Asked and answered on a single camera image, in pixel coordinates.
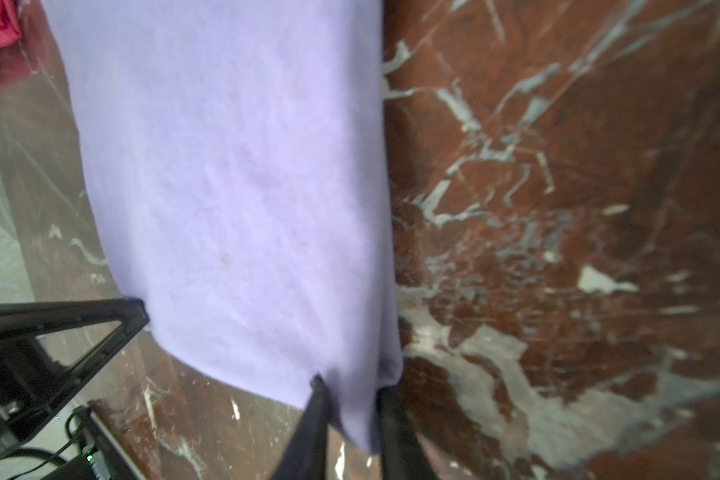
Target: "purple cloth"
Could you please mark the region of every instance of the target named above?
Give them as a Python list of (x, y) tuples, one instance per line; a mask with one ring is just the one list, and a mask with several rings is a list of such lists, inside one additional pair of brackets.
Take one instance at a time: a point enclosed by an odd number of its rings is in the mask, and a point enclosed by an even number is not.
[(162, 347), (349, 441), (402, 370), (379, 0), (45, 0), (118, 287)]

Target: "brown marble surface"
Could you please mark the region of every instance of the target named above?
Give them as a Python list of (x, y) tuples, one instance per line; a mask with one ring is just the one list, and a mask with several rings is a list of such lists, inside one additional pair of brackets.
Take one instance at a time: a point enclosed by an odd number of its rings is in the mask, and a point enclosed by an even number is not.
[[(720, 478), (720, 0), (385, 9), (400, 391), (438, 473)], [(117, 296), (63, 66), (20, 10), (0, 169), (34, 294)], [(45, 341), (72, 361), (103, 331)], [(148, 332), (84, 394), (148, 478), (266, 478), (299, 415)], [(378, 478), (331, 444), (331, 476)]]

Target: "lavender fabric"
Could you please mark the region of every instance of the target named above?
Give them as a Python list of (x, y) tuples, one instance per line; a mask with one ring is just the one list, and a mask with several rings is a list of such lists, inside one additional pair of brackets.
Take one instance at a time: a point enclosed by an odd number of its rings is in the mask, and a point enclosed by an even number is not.
[(44, 0), (118, 287), (162, 347), (371, 451), (402, 370), (379, 0)]

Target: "red marble tabletop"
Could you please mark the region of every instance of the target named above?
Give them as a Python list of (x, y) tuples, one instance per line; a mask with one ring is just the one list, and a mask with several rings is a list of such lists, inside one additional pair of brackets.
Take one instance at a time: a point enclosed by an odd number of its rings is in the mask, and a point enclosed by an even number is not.
[[(0, 172), (32, 290), (118, 296), (58, 51), (19, 6)], [(438, 474), (720, 478), (720, 0), (384, 7), (400, 393)], [(103, 333), (44, 341), (72, 361)], [(267, 478), (299, 416), (148, 332), (84, 396), (149, 478)], [(379, 478), (331, 448), (334, 478)]]

